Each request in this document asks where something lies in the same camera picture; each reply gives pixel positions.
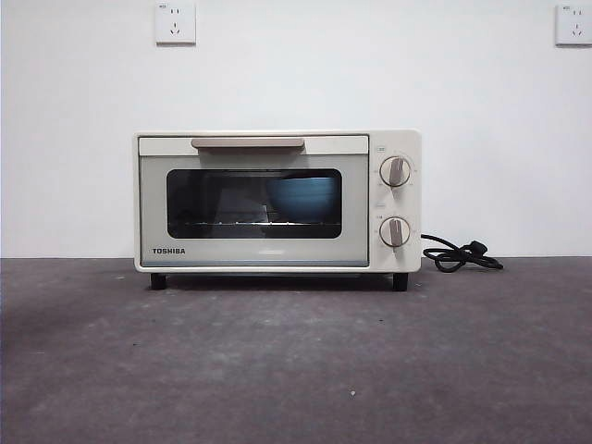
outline bowl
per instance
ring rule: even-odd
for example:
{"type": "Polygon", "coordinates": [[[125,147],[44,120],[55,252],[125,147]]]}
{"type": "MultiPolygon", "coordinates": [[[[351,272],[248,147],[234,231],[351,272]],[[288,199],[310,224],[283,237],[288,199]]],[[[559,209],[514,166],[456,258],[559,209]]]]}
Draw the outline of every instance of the bowl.
{"type": "Polygon", "coordinates": [[[339,201],[335,178],[273,179],[266,188],[279,216],[290,222],[321,222],[339,201]]]}

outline electrical outlet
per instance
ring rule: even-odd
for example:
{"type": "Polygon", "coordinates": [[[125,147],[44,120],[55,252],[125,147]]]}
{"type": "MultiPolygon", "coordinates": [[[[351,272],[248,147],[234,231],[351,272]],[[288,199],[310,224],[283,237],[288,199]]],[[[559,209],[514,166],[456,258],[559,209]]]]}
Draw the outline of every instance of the electrical outlet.
{"type": "Polygon", "coordinates": [[[555,8],[555,44],[592,45],[592,5],[555,8]]]}
{"type": "Polygon", "coordinates": [[[157,44],[195,44],[195,4],[157,3],[154,25],[157,44]]]}

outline temperature knob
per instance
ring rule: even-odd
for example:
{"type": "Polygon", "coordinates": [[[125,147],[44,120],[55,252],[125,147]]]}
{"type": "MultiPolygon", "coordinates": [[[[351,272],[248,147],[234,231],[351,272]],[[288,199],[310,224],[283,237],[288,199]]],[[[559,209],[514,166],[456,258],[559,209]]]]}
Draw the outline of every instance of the temperature knob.
{"type": "Polygon", "coordinates": [[[400,187],[410,174],[409,163],[399,156],[389,157],[380,166],[380,177],[390,187],[400,187]]]}
{"type": "Polygon", "coordinates": [[[401,247],[409,240],[409,224],[400,217],[389,217],[380,226],[380,239],[389,247],[401,247]]]}

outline black power cord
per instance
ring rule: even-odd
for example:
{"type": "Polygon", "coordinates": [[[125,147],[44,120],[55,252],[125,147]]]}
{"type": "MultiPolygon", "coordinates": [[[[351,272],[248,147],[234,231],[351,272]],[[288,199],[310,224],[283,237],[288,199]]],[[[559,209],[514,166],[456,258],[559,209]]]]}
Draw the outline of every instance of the black power cord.
{"type": "Polygon", "coordinates": [[[501,270],[503,265],[500,264],[493,257],[484,256],[487,252],[487,247],[481,242],[473,240],[468,245],[463,245],[461,248],[454,245],[452,242],[430,236],[429,234],[422,234],[422,239],[430,239],[443,243],[450,248],[426,248],[424,250],[425,257],[434,261],[436,268],[442,273],[454,273],[456,270],[466,264],[477,264],[485,268],[495,268],[501,270]],[[455,262],[456,265],[444,266],[443,263],[455,262]]]}

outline oven foot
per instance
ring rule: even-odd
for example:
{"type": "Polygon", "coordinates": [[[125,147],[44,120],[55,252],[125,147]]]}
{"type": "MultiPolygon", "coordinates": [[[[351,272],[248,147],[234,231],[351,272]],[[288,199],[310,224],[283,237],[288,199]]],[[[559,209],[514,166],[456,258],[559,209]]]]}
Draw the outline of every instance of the oven foot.
{"type": "Polygon", "coordinates": [[[164,290],[167,287],[167,275],[160,273],[150,274],[150,288],[152,290],[164,290]]]}
{"type": "Polygon", "coordinates": [[[392,275],[392,290],[393,291],[407,291],[408,280],[409,280],[409,273],[394,273],[392,275]]]}

